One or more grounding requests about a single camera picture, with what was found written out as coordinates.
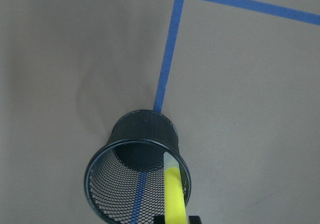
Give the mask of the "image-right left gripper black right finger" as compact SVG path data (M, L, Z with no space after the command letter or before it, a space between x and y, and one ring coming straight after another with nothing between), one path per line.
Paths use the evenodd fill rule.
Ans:
M202 224L201 218L197 215L190 215L188 217L188 224Z

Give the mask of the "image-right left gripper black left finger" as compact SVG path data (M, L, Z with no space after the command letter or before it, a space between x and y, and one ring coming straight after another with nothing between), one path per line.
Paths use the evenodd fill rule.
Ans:
M154 216L153 224L165 224L165 216L164 215Z

